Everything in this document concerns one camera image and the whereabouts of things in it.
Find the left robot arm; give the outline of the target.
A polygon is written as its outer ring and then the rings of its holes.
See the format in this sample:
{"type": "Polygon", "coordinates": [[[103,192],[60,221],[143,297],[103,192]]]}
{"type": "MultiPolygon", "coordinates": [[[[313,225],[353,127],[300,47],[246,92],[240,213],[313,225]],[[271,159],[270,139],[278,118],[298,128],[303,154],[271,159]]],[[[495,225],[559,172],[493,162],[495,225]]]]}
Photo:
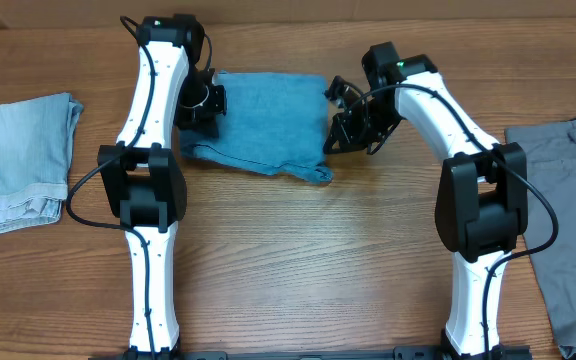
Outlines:
{"type": "Polygon", "coordinates": [[[139,75],[128,119],[115,144],[98,152],[112,214],[125,233],[132,266],[133,324],[125,359],[179,359],[173,252],[187,186],[172,151],[175,130],[218,134],[226,90],[214,69],[199,69],[206,43],[193,15],[124,18],[139,47],[139,75]]]}

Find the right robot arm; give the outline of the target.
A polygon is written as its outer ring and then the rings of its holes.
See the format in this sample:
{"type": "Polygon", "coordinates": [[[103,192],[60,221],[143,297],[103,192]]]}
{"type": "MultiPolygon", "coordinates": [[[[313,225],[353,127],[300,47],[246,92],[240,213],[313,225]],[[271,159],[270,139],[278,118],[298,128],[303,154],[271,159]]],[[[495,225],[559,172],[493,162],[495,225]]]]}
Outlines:
{"type": "Polygon", "coordinates": [[[526,157],[482,130],[447,90],[425,54],[400,58],[390,42],[361,60],[362,92],[337,76],[325,92],[339,108],[323,151],[376,153],[408,121],[442,165],[435,227],[452,254],[449,318],[437,346],[403,346],[396,359],[529,359],[528,346],[505,346],[497,330],[501,283],[517,238],[527,228],[526,157]]]}

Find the blue denim jeans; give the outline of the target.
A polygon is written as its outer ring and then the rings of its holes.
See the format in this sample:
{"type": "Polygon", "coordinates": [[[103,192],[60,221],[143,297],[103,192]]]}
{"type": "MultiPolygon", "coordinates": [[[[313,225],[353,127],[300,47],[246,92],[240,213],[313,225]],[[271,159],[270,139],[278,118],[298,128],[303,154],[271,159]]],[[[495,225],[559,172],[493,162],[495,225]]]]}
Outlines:
{"type": "Polygon", "coordinates": [[[226,113],[216,118],[218,135],[181,130],[184,157],[268,176],[287,173],[314,184],[333,180],[323,152],[328,131],[324,76],[221,72],[217,83],[227,98],[226,113]]]}

